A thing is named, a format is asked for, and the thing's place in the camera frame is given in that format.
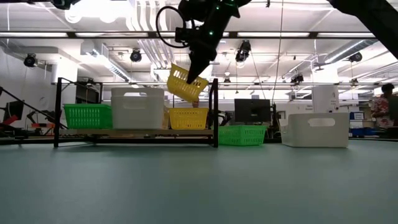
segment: ventilation duct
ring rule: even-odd
[[[352,40],[348,44],[345,44],[334,52],[326,55],[323,61],[325,63],[336,63],[375,44],[376,42],[378,42],[378,40]]]

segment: yellow plastic basket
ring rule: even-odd
[[[187,83],[188,71],[172,64],[167,88],[169,92],[182,99],[193,102],[199,99],[199,94],[206,88],[209,82],[203,78],[196,78],[191,84]]]
[[[208,108],[170,108],[170,122],[172,129],[196,129],[206,128]]]

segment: white bin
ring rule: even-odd
[[[291,147],[347,147],[349,113],[291,114],[281,120],[282,144]]]
[[[160,88],[113,88],[114,129],[162,129],[164,90]]]

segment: green plastic basket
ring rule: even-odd
[[[70,129],[111,129],[112,108],[101,104],[65,104]]]
[[[263,144],[267,126],[222,126],[218,130],[218,142],[225,146],[258,146]]]

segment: table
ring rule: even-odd
[[[0,146],[0,220],[397,223],[397,146]]]

